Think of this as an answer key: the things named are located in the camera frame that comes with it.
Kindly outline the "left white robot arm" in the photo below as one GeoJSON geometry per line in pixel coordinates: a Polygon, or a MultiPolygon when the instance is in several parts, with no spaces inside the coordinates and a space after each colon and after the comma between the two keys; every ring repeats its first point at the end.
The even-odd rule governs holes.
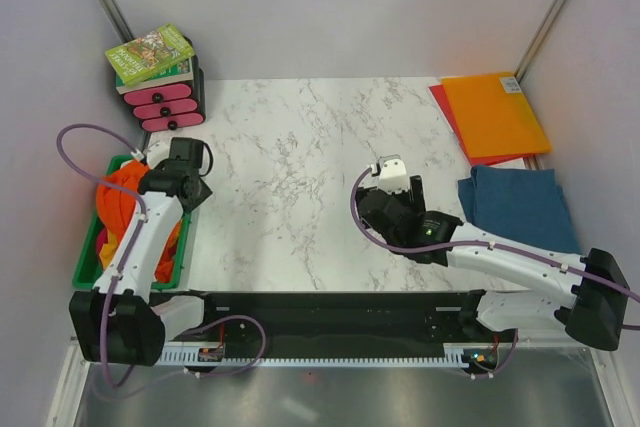
{"type": "Polygon", "coordinates": [[[155,271],[174,227],[212,193],[201,174],[213,155],[204,141],[175,137],[167,157],[141,179],[136,208],[112,263],[89,291],[77,291],[69,313],[90,362],[152,366],[166,342],[188,331],[208,340],[219,316],[187,294],[149,303],[155,271]]]}

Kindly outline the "orange t shirt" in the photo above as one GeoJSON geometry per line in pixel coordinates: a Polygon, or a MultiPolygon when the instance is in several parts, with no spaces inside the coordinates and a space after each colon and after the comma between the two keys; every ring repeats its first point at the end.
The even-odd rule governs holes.
{"type": "MultiPolygon", "coordinates": [[[[143,176],[149,171],[149,167],[138,160],[123,163],[113,173],[104,177],[104,180],[126,189],[136,191],[143,176]]],[[[96,191],[97,216],[104,228],[118,237],[118,246],[132,219],[136,200],[117,189],[99,184],[96,191]]],[[[174,271],[174,257],[177,252],[178,241],[181,234],[182,222],[179,221],[169,236],[160,261],[155,271],[155,280],[160,283],[168,283],[172,280],[174,271]]],[[[103,270],[111,263],[113,257],[99,258],[103,270]]]]}

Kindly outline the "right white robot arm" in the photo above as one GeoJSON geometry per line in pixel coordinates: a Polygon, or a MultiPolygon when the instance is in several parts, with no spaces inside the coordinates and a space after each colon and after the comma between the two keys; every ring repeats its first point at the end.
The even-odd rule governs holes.
{"type": "Polygon", "coordinates": [[[396,191],[354,183],[351,216],[368,240],[395,255],[518,285],[516,291],[470,292],[457,318],[465,338],[550,330],[594,349],[618,349],[628,328],[628,302],[637,296],[612,254],[597,248],[587,255],[554,252],[490,234],[456,216],[426,209],[415,182],[408,178],[396,191]]]}

